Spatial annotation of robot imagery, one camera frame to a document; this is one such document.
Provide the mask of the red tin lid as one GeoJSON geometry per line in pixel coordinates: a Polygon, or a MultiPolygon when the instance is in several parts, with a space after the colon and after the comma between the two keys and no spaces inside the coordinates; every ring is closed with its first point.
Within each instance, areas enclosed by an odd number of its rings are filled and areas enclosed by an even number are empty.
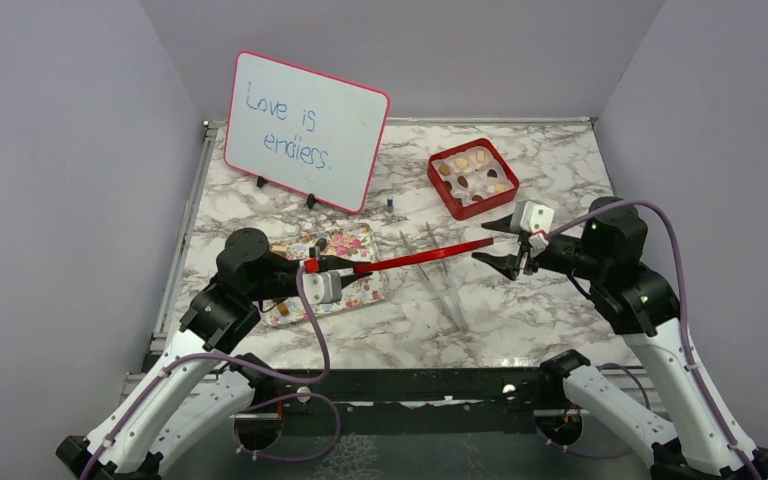
{"type": "Polygon", "coordinates": [[[493,244],[493,238],[483,238],[479,240],[459,243],[456,245],[440,247],[428,251],[411,253],[391,259],[380,260],[377,262],[359,264],[358,266],[352,268],[352,272],[355,274],[365,274],[400,268],[404,266],[418,265],[469,253],[480,248],[491,246],[493,244]]]}

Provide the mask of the red square tin box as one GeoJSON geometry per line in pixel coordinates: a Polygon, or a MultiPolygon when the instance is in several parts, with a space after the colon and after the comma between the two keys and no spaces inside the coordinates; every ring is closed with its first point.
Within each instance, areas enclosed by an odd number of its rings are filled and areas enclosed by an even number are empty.
{"type": "Polygon", "coordinates": [[[514,200],[520,181],[487,138],[430,156],[427,176],[452,218],[467,220],[514,200]]]}

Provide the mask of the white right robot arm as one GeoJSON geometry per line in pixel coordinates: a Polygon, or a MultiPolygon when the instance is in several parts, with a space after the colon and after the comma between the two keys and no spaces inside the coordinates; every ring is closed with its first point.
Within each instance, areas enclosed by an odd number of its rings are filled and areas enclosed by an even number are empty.
{"type": "Polygon", "coordinates": [[[508,279],[548,270],[572,284],[588,283],[585,298],[634,353],[664,407],[653,412],[613,386],[581,354],[543,362],[539,398],[568,400],[621,438],[654,479],[767,479],[768,448],[757,445],[731,414],[691,338],[682,277],[669,281],[641,259],[648,233],[642,202],[594,200],[577,219],[582,232],[554,227],[551,208],[523,201],[486,223],[515,235],[516,253],[478,255],[508,279]]]}

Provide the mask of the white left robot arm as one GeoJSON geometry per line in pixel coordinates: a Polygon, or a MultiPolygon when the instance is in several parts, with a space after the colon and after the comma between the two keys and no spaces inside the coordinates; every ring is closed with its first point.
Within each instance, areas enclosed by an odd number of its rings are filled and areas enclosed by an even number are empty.
{"type": "Polygon", "coordinates": [[[331,367],[313,311],[336,303],[367,277],[363,262],[314,252],[293,260],[273,252],[259,229],[232,233],[216,258],[217,271],[191,301],[178,333],[117,409],[85,436],[69,436],[56,456],[78,479],[159,479],[166,467],[217,423],[241,410],[262,410],[280,380],[324,380],[331,367]],[[264,301],[297,298],[320,343],[322,370],[292,376],[234,348],[261,320],[264,301]]]}

